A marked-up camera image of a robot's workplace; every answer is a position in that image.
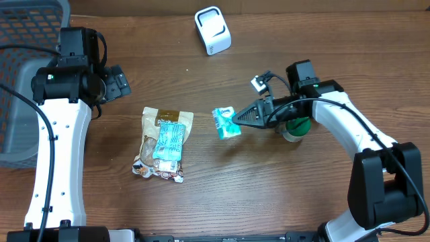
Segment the teal tissue pack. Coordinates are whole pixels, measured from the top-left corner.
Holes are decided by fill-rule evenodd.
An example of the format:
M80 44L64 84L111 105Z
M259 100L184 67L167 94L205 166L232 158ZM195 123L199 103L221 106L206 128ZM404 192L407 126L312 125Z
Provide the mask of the teal tissue pack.
M232 121L236 114L232 106L226 108L215 108L212 115L220 140L229 139L241 135L241 128Z

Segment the green lidded jar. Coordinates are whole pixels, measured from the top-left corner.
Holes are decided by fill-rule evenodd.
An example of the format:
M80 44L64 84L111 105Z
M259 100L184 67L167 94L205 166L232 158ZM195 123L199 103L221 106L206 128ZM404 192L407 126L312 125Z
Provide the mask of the green lidded jar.
M277 125L275 132L291 143L299 142L309 132L312 122L309 117L297 118Z

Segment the teal wafer packet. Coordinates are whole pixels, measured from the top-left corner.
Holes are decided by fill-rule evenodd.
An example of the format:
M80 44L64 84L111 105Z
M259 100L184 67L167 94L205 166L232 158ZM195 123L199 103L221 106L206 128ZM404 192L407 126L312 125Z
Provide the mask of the teal wafer packet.
M161 122L153 159L180 161L184 138L185 125L176 122Z

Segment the brown snack bag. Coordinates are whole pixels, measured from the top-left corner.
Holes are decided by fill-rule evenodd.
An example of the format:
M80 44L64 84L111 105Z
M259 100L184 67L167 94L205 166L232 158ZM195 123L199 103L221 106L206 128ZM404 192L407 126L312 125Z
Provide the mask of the brown snack bag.
M142 142L139 154L134 158L132 172L145 179L155 176L176 183L183 182L182 156L180 161L166 161L153 159L153 152L159 137L161 122L185 125L184 145L190 135L193 120L192 112L145 107L142 112Z

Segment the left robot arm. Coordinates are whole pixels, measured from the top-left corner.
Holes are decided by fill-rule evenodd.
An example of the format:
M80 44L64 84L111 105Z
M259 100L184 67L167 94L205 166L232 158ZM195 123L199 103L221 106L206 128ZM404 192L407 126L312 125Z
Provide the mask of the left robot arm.
M10 93L38 115L38 158L24 228L8 241L138 241L138 229L88 226L83 203L83 158L94 108L129 95L120 66L99 53L103 35L89 28L61 28L59 51L31 81L32 99Z

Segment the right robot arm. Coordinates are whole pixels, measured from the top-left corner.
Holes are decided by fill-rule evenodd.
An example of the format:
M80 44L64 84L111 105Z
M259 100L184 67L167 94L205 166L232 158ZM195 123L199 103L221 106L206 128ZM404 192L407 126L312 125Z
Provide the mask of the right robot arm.
M399 143L381 132L352 103L334 80L321 81L309 60L286 69L289 94L274 98L266 72L252 79L259 94L232 121L239 126L273 128L288 141L300 140L309 124L324 126L350 156L353 167L347 210L315 232L288 232L286 241L377 241L397 233L410 218L429 218L421 153L413 143Z

